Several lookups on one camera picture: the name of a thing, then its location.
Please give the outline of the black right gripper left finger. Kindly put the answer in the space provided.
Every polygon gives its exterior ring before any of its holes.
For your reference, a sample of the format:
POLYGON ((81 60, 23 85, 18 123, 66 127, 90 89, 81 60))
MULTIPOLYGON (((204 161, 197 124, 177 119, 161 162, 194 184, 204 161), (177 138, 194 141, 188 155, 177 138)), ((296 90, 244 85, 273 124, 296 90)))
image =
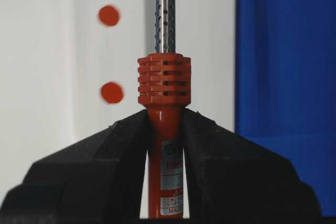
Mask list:
POLYGON ((32 164, 1 206, 1 223, 122 223, 140 216, 146 111, 32 164))

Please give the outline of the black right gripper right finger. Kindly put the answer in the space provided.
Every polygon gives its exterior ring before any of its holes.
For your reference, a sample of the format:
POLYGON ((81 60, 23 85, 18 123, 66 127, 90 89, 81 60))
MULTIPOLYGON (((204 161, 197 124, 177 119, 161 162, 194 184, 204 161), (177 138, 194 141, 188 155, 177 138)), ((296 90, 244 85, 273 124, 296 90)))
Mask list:
POLYGON ((185 109, 190 216, 205 223, 316 223, 313 189, 291 162, 185 109))

